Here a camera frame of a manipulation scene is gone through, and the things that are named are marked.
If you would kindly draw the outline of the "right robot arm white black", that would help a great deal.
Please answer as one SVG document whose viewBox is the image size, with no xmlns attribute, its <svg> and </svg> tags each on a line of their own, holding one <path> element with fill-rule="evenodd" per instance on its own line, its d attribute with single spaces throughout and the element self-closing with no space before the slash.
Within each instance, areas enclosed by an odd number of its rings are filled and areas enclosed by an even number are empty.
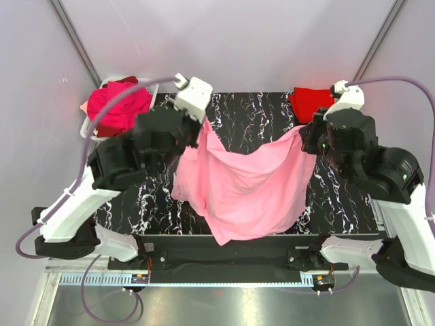
<svg viewBox="0 0 435 326">
<path fill-rule="evenodd" d="M 357 109 L 321 108 L 299 134 L 302 150 L 325 157 L 341 178 L 365 191 L 396 232 L 372 241 L 322 234 L 307 249 L 309 263 L 320 270 L 337 263 L 374 268 L 393 285 L 433 292 L 434 235 L 416 157 L 379 145 L 375 120 Z"/>
</svg>

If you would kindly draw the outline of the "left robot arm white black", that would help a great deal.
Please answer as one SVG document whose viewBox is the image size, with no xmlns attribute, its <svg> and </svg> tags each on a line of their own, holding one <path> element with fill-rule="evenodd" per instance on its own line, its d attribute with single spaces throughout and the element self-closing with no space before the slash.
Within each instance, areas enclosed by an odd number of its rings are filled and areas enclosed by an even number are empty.
<svg viewBox="0 0 435 326">
<path fill-rule="evenodd" d="M 138 115 L 131 130 L 87 153 L 81 176 L 65 197 L 32 210 L 33 223 L 41 226 L 36 254 L 72 260 L 95 253 L 141 268 L 147 259 L 144 243 L 104 228 L 92 214 L 130 186 L 164 173 L 185 148 L 196 147 L 205 116 L 205 109 L 159 106 Z"/>
</svg>

